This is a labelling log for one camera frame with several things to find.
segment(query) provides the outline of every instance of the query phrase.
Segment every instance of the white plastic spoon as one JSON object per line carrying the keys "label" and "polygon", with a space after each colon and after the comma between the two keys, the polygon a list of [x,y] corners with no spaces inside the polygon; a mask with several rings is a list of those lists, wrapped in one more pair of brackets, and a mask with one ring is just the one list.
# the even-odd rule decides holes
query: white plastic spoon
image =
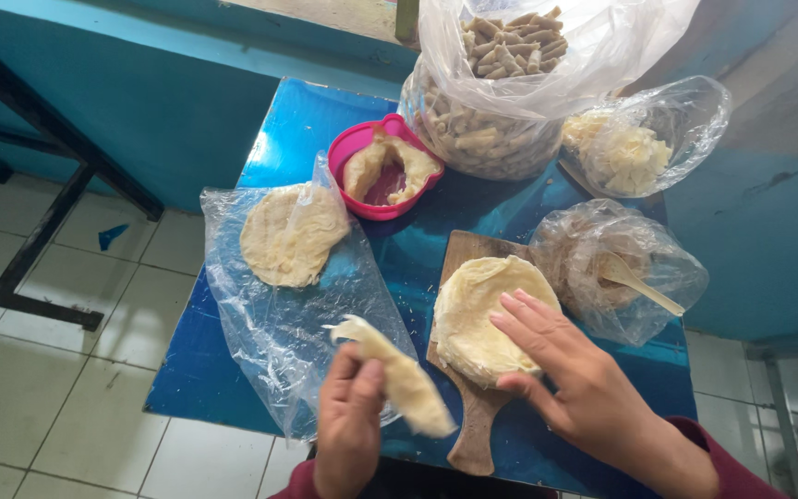
{"label": "white plastic spoon", "polygon": [[611,251],[601,251],[599,253],[599,276],[636,289],[677,317],[682,317],[683,312],[685,312],[685,309],[679,306],[678,303],[661,295],[657,289],[639,280],[633,271],[627,267],[627,262],[624,262],[623,258]]}

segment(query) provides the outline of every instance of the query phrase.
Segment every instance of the white tiled floor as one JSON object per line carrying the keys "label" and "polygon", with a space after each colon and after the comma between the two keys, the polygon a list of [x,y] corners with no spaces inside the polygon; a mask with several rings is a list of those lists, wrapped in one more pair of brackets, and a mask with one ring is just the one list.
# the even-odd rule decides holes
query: white tiled floor
{"label": "white tiled floor", "polygon": [[[21,176],[0,186],[0,273],[32,230],[30,215],[56,192]],[[101,251],[97,233],[122,224],[128,229]],[[105,312],[105,320],[87,333],[0,309],[0,497],[254,499],[284,487],[307,448],[141,412],[203,247],[199,215],[169,210],[154,224],[125,200],[83,196],[18,292]],[[772,468],[782,445],[764,369],[744,359],[739,342],[687,336],[701,422],[783,487]],[[781,369],[798,410],[798,361]]]}

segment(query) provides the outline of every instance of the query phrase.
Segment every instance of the clear plastic bag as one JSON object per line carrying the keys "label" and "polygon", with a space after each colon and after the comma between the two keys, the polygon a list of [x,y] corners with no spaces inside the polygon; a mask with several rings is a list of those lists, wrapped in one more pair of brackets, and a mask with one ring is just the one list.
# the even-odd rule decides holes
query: clear plastic bag
{"label": "clear plastic bag", "polygon": [[[537,176],[559,150],[565,116],[596,106],[645,73],[688,28],[698,1],[423,0],[422,52],[399,112],[455,170],[500,180]],[[508,21],[557,5],[568,53],[550,73],[500,80],[472,74],[461,19]],[[496,138],[488,146],[460,147],[458,139],[470,132]]]}
{"label": "clear plastic bag", "polygon": [[[327,187],[343,207],[322,152],[316,156],[311,186]],[[334,353],[323,325],[339,324],[346,313],[359,315],[400,351],[415,360],[417,354],[368,239],[350,215],[349,234],[331,248],[316,284],[276,287],[252,273],[242,256],[239,234],[249,210],[271,190],[202,191],[208,285],[217,300],[230,354],[254,391],[285,436],[310,441],[316,437],[319,386]],[[299,196],[292,219],[298,207],[308,202],[310,195]],[[398,417],[387,404],[381,424]]]}
{"label": "clear plastic bag", "polygon": [[601,251],[620,256],[641,281],[685,310],[709,281],[667,227],[610,199],[551,212],[528,247],[560,302],[591,334],[627,345],[643,346],[675,316],[638,291],[600,278]]}
{"label": "clear plastic bag", "polygon": [[[713,151],[732,109],[725,86],[690,76],[594,108],[572,122],[602,122],[569,149],[587,181],[615,198],[646,197],[685,178]],[[569,133],[563,133],[568,144]]]}

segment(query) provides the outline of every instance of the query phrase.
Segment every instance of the pink plastic bowl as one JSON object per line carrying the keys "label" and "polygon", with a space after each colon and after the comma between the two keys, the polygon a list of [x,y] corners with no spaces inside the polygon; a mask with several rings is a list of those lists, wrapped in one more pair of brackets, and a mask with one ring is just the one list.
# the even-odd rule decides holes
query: pink plastic bowl
{"label": "pink plastic bowl", "polygon": [[[427,177],[427,183],[424,185],[423,189],[418,191],[413,198],[400,202],[399,204],[386,206],[365,204],[349,197],[343,190],[344,165],[347,164],[349,158],[352,157],[353,154],[371,144],[371,137],[374,135],[374,132],[371,130],[371,125],[377,123],[383,126],[388,134],[398,137],[412,146],[415,146],[417,149],[430,154],[433,159],[437,160],[439,166],[441,166],[441,170],[439,170],[438,173],[434,173]],[[363,219],[392,220],[410,210],[411,207],[414,206],[414,203],[424,194],[424,191],[432,189],[433,186],[436,185],[436,181],[445,173],[445,162],[431,153],[430,150],[415,137],[414,132],[405,125],[405,120],[401,116],[392,113],[384,116],[384,119],[379,122],[360,123],[348,130],[344,130],[338,135],[338,138],[332,142],[332,146],[328,148],[328,168],[332,171],[334,179],[337,180],[338,187],[340,187],[340,195],[343,196],[344,202],[347,203],[347,208],[349,208],[350,211],[356,213]]]}

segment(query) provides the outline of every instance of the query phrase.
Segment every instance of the person's left hand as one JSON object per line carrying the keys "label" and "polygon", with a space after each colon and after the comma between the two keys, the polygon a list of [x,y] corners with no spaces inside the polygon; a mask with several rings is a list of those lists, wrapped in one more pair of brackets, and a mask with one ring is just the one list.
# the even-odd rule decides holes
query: person's left hand
{"label": "person's left hand", "polygon": [[378,467],[384,366],[362,363],[357,345],[340,346],[319,390],[313,483],[322,499],[353,499]]}

